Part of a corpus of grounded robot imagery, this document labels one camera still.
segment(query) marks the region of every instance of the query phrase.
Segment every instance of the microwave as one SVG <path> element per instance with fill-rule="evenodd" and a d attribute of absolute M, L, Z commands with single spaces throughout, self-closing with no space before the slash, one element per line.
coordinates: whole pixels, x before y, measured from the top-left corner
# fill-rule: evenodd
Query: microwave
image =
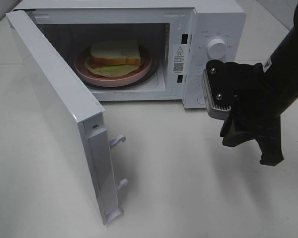
<path fill-rule="evenodd" d="M 104 224 L 122 214 L 100 101 L 182 100 L 204 108 L 203 65 L 234 61 L 246 14 L 234 0 L 23 0 L 6 14 L 42 114 Z M 122 87 L 86 83 L 77 55 L 92 44 L 137 40 L 147 74 Z"/>

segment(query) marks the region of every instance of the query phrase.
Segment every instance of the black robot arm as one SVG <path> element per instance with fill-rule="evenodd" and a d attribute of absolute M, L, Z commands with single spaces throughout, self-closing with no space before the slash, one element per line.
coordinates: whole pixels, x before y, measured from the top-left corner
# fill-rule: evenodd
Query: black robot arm
<path fill-rule="evenodd" d="M 223 145 L 255 139 L 261 164 L 281 162 L 280 116 L 298 98 L 298 5 L 293 29 L 264 65 L 209 61 L 203 90 L 209 115 L 225 120 Z"/>

